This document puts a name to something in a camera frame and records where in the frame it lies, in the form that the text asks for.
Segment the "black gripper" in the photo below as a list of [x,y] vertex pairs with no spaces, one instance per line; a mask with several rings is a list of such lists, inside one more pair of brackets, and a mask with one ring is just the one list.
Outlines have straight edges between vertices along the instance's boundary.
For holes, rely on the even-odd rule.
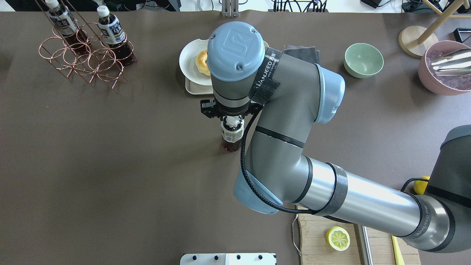
[[201,113],[210,119],[217,117],[222,121],[226,116],[242,116],[256,114],[263,109],[263,105],[249,101],[241,107],[226,107],[216,99],[203,99],[200,101]]

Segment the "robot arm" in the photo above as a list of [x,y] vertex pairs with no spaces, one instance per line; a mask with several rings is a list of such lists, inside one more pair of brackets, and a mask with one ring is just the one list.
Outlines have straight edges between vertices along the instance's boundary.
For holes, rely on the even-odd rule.
[[338,218],[402,238],[427,252],[470,249],[470,125],[449,131],[423,195],[367,180],[303,155],[314,123],[325,124],[343,99],[339,74],[265,47],[246,22],[226,22],[208,40],[215,99],[201,112],[239,117],[261,113],[234,195],[260,213]]

